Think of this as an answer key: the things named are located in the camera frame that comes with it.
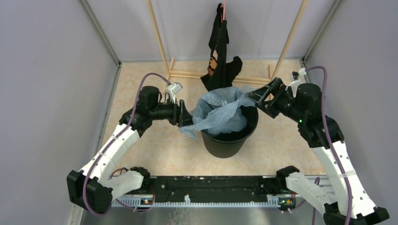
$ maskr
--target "wooden rack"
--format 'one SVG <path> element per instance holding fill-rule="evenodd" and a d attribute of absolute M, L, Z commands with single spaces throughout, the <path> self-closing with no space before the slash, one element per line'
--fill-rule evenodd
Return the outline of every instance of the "wooden rack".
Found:
<path fill-rule="evenodd" d="M 155 34 L 158 40 L 158 45 L 159 45 L 159 50 L 161 52 L 161 57 L 164 63 L 164 66 L 166 68 L 167 74 L 166 74 L 166 78 L 172 78 L 172 77 L 178 77 L 178 78 L 191 78 L 191 79 L 200 79 L 201 76 L 204 76 L 205 74 L 202 73 L 195 73 L 195 72 L 189 72 L 189 71 L 177 71 L 177 70 L 173 70 L 173 64 L 174 64 L 174 57 L 171 58 L 171 62 L 170 65 L 167 62 L 166 59 L 166 54 L 164 52 L 164 48 L 163 48 L 163 43 L 161 41 L 161 36 L 159 33 L 159 28 L 158 28 L 158 24 L 156 22 L 156 17 L 155 17 L 155 13 L 153 12 L 153 7 L 152 7 L 152 2 L 151 0 L 146 0 L 146 3 L 148 5 L 148 10 L 149 10 L 149 14 L 151 15 L 151 20 L 152 20 L 152 24 L 153 24 L 153 29 L 155 30 Z M 279 57 L 279 60 L 275 66 L 275 69 L 273 68 L 272 65 L 268 65 L 268 78 L 261 78 L 261 77 L 240 77 L 237 76 L 234 79 L 234 82 L 239 82 L 239 83 L 253 83 L 253 84 L 268 84 L 276 75 L 276 73 L 278 72 L 282 61 L 285 58 L 285 54 L 289 48 L 289 45 L 291 43 L 291 40 L 293 39 L 294 33 L 296 32 L 297 26 L 300 22 L 300 19 L 304 13 L 304 10 L 306 8 L 308 4 L 308 0 L 302 0 L 300 8 L 298 9 L 296 18 L 293 22 L 293 25 L 290 29 L 289 35 L 286 39 L 285 45 L 283 46 L 281 55 Z"/>

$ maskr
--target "floor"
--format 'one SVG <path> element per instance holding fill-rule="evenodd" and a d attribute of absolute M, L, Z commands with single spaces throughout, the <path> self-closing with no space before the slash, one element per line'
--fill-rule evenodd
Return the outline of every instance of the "floor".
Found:
<path fill-rule="evenodd" d="M 244 60 L 239 76 L 268 78 L 268 64 L 276 60 Z M 206 73 L 208 61 L 175 62 L 173 70 Z M 298 60 L 285 60 L 279 73 L 285 84 L 290 83 L 292 71 L 300 69 Z M 165 74 L 161 62 L 124 63 L 112 103 L 104 142 L 111 136 L 121 115 L 134 103 L 141 78 L 149 73 Z M 196 101 L 206 93 L 200 79 L 172 78 L 184 87 L 177 95 L 185 100 L 190 111 Z M 158 77 L 149 77 L 145 85 L 164 89 L 165 83 Z M 261 85 L 234 83 L 234 86 Z M 275 175 L 276 171 L 294 165 L 308 175 L 321 175 L 325 171 L 307 143 L 300 137 L 297 124 L 283 115 L 275 119 L 259 111 L 259 123 L 254 134 L 246 140 L 241 150 L 230 158 L 216 158 L 205 148 L 200 133 L 190 137 L 180 133 L 168 121 L 155 121 L 144 135 L 126 152 L 119 167 L 142 166 L 152 175 Z"/>

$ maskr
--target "trash can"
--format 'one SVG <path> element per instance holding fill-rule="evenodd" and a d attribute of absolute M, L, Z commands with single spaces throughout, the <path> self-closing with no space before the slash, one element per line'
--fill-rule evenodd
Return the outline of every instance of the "trash can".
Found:
<path fill-rule="evenodd" d="M 242 110 L 242 115 L 247 119 L 246 127 L 243 130 L 214 137 L 209 136 L 204 130 L 201 131 L 205 147 L 213 156 L 229 158 L 235 155 L 256 129 L 259 121 L 257 107 L 241 106 L 240 109 Z"/>

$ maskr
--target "wall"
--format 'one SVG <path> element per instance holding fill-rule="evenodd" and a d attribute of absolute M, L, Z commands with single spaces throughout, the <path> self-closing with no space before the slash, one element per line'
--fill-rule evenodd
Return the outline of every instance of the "wall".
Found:
<path fill-rule="evenodd" d="M 208 59 L 207 46 L 222 0 L 152 0 L 167 57 Z M 121 60 L 161 60 L 145 0 L 88 0 Z M 228 57 L 277 59 L 301 0 L 227 0 Z M 287 57 L 302 57 L 333 4 L 310 0 Z"/>
<path fill-rule="evenodd" d="M 346 137 L 365 190 L 396 224 L 398 208 L 398 1 L 342 3 L 308 66 L 328 69 L 326 113 Z M 311 74 L 321 84 L 319 71 Z"/>
<path fill-rule="evenodd" d="M 116 65 L 77 0 L 0 2 L 0 224 L 65 224 Z"/>

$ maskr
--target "trash bag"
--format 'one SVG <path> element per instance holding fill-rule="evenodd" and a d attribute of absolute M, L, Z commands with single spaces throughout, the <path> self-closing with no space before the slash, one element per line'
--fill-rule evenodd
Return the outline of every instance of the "trash bag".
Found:
<path fill-rule="evenodd" d="M 203 95 L 190 112 L 193 125 L 181 127 L 180 132 L 195 137 L 194 130 L 209 135 L 238 132 L 246 127 L 247 119 L 242 115 L 240 106 L 255 106 L 245 97 L 246 91 L 236 87 L 219 88 Z"/>

